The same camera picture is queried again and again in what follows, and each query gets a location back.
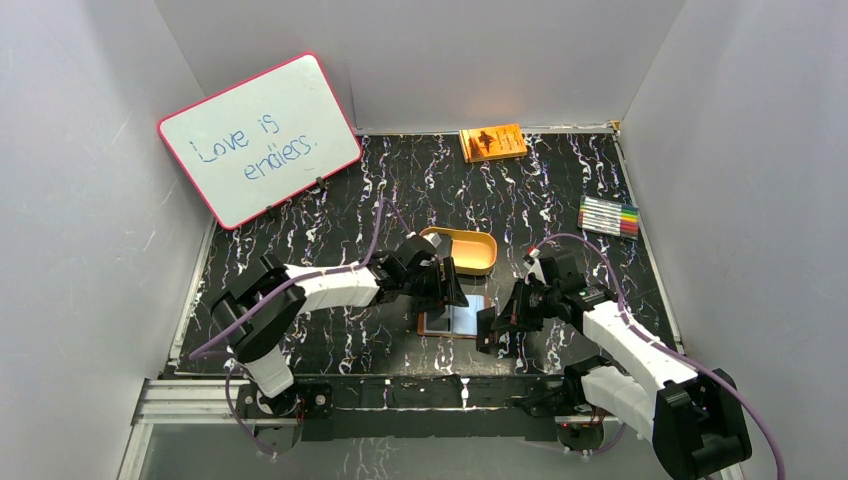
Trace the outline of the dark credit card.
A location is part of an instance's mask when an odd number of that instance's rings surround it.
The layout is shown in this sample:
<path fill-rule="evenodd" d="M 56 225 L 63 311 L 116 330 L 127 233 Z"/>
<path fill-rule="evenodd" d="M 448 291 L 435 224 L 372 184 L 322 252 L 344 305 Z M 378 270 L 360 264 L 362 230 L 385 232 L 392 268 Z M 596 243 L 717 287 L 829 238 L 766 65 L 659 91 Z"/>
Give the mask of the dark credit card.
<path fill-rule="evenodd" d="M 484 354 L 494 355 L 500 348 L 499 337 L 494 328 L 497 319 L 497 308 L 492 306 L 476 313 L 476 350 Z"/>

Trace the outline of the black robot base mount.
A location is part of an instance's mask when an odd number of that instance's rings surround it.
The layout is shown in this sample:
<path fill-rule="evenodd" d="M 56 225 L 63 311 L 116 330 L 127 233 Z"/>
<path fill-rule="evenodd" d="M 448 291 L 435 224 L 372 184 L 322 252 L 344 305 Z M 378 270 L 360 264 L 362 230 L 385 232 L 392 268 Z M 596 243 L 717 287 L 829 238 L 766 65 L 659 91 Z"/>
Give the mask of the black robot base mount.
<path fill-rule="evenodd" d="M 263 439 L 292 426 L 306 442 L 517 437 L 588 456 L 623 433 L 614 415 L 572 399 L 558 375 L 301 376 L 274 398 L 244 383 L 233 407 Z"/>

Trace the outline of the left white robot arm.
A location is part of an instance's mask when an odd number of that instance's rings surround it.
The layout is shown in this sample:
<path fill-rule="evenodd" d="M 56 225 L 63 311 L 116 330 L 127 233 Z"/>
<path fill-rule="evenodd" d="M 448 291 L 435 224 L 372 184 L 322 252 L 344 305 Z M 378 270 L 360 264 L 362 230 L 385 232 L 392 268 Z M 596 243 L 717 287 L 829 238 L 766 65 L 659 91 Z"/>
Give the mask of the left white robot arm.
<path fill-rule="evenodd" d="M 294 411 L 295 378 L 280 342 L 301 314 L 331 308 L 368 308 L 409 298 L 414 312 L 466 307 L 452 257 L 441 258 L 431 238 L 409 235 L 396 249 L 371 249 L 365 259 L 335 267 L 301 267 L 270 255 L 223 290 L 209 313 L 223 340 L 275 416 Z"/>

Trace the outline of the gold oval tin tray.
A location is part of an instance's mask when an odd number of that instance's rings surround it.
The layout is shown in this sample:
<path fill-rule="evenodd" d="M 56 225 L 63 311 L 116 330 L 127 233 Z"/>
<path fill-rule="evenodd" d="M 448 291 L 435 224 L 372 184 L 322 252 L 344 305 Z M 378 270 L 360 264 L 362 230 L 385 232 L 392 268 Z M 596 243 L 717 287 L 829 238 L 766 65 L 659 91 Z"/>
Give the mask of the gold oval tin tray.
<path fill-rule="evenodd" d="M 458 230 L 446 227 L 427 227 L 420 232 L 424 237 L 430 232 L 440 232 L 451 237 L 451 257 L 460 275 L 487 276 L 494 270 L 498 246 L 495 238 L 486 232 Z"/>

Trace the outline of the brown leather card holder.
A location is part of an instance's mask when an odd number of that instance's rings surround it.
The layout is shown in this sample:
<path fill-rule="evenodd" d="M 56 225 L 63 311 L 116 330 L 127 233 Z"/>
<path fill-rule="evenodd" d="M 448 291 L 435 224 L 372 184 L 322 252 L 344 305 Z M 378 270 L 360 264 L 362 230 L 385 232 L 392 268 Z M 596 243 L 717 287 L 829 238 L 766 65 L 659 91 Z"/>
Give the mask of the brown leather card holder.
<path fill-rule="evenodd" d="M 440 306 L 418 315 L 417 333 L 420 336 L 475 339 L 478 333 L 477 314 L 494 306 L 485 295 L 468 295 L 469 305 Z"/>

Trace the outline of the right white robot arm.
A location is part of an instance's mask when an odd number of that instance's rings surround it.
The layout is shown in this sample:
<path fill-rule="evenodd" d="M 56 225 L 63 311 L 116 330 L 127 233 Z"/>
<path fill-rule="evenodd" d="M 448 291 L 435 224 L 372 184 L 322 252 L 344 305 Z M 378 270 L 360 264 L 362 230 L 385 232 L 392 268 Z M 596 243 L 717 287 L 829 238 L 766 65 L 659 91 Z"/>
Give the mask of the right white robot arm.
<path fill-rule="evenodd" d="M 557 393 L 577 414 L 599 407 L 648 440 L 673 479 L 699 479 L 747 460 L 752 445 L 734 383 L 662 352 L 662 342 L 627 317 L 618 295 L 590 284 L 569 254 L 525 257 L 495 336 L 537 331 L 548 319 L 570 324 L 606 351 L 565 367 Z"/>

